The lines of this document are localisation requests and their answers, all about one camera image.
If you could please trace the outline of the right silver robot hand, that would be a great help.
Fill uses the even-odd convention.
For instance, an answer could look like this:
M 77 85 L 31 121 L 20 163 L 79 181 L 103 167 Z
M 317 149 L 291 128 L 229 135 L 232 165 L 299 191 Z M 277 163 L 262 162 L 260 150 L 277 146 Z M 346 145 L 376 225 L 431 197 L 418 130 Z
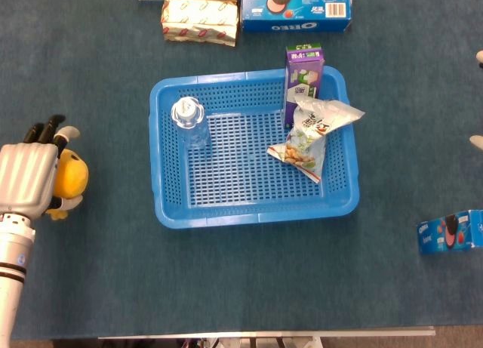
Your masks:
M 480 50 L 476 53 L 475 58 L 478 62 L 478 66 L 482 69 L 483 68 L 483 50 Z M 483 150 L 483 136 L 482 135 L 472 135 L 469 138 L 470 143 L 479 148 L 480 150 Z

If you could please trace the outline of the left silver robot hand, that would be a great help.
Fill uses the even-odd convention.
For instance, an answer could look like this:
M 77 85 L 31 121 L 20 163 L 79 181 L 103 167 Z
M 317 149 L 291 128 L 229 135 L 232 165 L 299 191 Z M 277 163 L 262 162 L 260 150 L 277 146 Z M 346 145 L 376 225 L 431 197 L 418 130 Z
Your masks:
M 43 214 L 67 217 L 82 201 L 88 166 L 66 145 L 80 136 L 73 126 L 60 128 L 64 115 L 33 125 L 23 142 L 1 148 L 1 222 L 30 225 Z

